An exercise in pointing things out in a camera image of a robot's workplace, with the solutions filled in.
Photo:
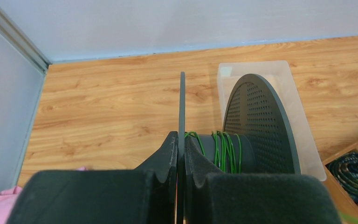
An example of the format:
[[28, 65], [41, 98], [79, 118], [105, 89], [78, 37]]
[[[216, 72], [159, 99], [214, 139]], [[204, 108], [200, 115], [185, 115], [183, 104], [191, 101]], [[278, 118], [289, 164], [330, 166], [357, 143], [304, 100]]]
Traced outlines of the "dark grey perforated spool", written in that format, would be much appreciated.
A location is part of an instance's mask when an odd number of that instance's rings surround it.
[[301, 173], [294, 134], [283, 104], [262, 76], [246, 74], [235, 84], [223, 128], [210, 135], [185, 132], [186, 77], [180, 76], [176, 222], [185, 219], [185, 140], [227, 174]]

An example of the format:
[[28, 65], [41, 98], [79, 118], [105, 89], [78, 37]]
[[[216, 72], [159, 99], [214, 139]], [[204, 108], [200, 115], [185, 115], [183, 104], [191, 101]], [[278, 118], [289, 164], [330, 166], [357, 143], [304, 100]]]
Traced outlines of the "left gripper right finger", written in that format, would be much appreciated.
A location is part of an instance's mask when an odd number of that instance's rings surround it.
[[339, 224], [328, 190], [295, 174], [227, 174], [185, 140], [189, 224]]

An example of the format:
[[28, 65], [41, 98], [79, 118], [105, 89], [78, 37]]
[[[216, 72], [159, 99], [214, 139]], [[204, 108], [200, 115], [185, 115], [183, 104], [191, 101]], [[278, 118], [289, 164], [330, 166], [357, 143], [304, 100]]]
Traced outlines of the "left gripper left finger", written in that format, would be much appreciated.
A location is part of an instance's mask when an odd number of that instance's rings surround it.
[[43, 170], [16, 200], [9, 224], [172, 224], [178, 133], [135, 169]]

